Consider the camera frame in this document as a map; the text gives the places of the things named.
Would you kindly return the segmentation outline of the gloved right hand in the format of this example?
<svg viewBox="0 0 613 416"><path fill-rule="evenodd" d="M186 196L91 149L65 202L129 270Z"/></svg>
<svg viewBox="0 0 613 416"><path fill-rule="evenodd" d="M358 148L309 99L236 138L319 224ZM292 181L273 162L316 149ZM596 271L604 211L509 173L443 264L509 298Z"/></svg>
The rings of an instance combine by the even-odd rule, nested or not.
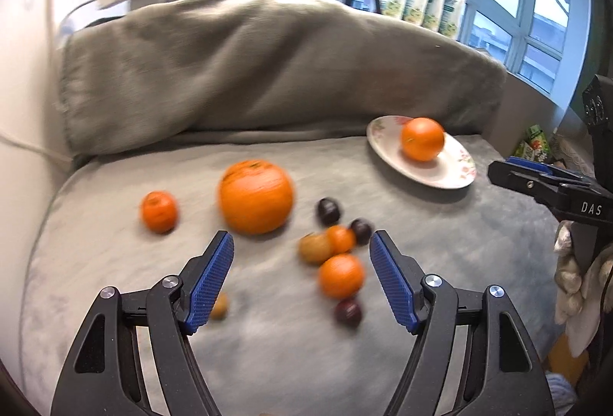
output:
<svg viewBox="0 0 613 416"><path fill-rule="evenodd" d="M597 335L600 299L612 271L612 244L604 247L583 272L575 255L572 221L562 221L557 229L554 253L557 255L555 322L565 325L569 351L576 358Z"/></svg>

